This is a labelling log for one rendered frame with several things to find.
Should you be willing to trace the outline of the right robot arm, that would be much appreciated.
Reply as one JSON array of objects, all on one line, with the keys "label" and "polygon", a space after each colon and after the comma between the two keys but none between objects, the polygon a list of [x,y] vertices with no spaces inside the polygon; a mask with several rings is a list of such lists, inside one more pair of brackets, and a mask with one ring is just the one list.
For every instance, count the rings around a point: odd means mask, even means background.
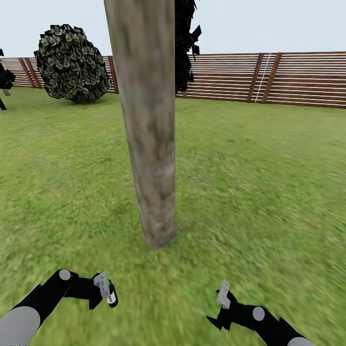
[{"label": "right robot arm", "polygon": [[[298,333],[285,319],[276,320],[262,306],[241,304],[229,291],[229,282],[225,279],[218,290],[217,302],[222,304],[218,319],[207,319],[220,330],[230,330],[232,322],[254,330],[267,346],[314,346]],[[256,323],[256,324],[255,324]]]}]

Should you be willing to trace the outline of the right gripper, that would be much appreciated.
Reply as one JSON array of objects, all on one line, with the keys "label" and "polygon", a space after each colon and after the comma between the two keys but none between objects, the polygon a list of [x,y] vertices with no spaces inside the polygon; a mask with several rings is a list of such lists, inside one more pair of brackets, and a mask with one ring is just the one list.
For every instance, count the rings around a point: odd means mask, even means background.
[{"label": "right gripper", "polygon": [[222,330],[223,327],[225,327],[225,329],[227,330],[230,330],[233,321],[242,325],[238,316],[238,308],[241,305],[241,303],[238,302],[237,298],[233,296],[230,291],[227,294],[227,298],[231,300],[230,309],[225,309],[222,307],[221,313],[219,314],[218,319],[216,320],[207,317],[207,319],[220,330]]}]

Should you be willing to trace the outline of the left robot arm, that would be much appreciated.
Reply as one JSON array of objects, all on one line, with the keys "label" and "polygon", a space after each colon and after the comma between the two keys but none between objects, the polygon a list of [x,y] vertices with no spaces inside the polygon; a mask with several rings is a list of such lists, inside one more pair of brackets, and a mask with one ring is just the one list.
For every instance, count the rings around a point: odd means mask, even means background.
[{"label": "left robot arm", "polygon": [[[61,283],[67,283],[64,289]],[[102,298],[110,298],[109,283],[105,272],[90,279],[68,270],[56,271],[44,286],[36,285],[0,319],[0,346],[28,346],[63,296],[88,299],[89,309],[95,308]]]}]

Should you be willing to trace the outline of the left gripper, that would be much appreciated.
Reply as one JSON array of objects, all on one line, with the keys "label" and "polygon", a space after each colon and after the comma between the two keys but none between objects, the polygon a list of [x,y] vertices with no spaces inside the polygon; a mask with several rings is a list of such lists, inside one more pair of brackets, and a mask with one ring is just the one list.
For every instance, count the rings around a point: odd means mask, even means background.
[{"label": "left gripper", "polygon": [[80,299],[88,299],[89,309],[95,308],[102,301],[101,292],[99,291],[100,288],[94,285],[94,278],[95,276],[91,279],[85,278],[84,288],[81,294],[77,297]]}]

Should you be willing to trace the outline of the pesticide atomizer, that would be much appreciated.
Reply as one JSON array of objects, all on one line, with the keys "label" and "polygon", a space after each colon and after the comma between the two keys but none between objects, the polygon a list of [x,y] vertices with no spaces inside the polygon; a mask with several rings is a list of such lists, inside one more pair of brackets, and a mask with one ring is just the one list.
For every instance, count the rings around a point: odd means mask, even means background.
[{"label": "pesticide atomizer", "polygon": [[118,297],[116,295],[116,291],[112,283],[109,283],[109,291],[111,291],[112,294],[110,295],[110,298],[107,299],[107,301],[108,301],[109,307],[114,308],[118,304]]}]

